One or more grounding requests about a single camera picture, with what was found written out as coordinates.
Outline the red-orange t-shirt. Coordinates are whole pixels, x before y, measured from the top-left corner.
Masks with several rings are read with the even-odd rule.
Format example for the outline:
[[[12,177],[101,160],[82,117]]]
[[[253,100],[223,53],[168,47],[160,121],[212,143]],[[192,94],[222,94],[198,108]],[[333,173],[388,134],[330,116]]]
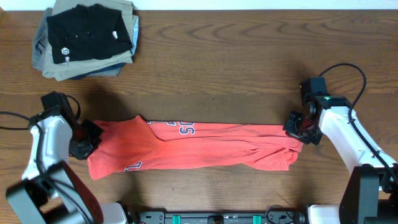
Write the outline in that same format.
[[[96,124],[104,131],[88,158],[92,179],[114,172],[236,164],[284,171],[303,146],[281,125],[145,121],[141,116]]]

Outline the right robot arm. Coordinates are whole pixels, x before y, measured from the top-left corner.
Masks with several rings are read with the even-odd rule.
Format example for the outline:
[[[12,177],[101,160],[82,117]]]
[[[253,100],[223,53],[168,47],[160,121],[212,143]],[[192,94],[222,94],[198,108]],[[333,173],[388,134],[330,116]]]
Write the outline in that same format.
[[[351,103],[327,92],[322,77],[300,83],[301,112],[292,111],[283,127],[304,144],[326,136],[350,174],[339,204],[306,205],[297,223],[397,223],[397,161],[364,129]]]

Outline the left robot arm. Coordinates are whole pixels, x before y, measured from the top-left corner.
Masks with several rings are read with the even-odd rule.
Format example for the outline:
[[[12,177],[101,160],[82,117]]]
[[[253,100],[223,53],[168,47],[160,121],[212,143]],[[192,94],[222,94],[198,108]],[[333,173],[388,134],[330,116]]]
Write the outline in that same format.
[[[43,112],[29,120],[33,142],[22,180],[6,190],[8,204],[22,223],[103,223],[100,204],[72,171],[69,159],[87,159],[103,130],[80,112],[71,97],[53,91],[41,97]]]

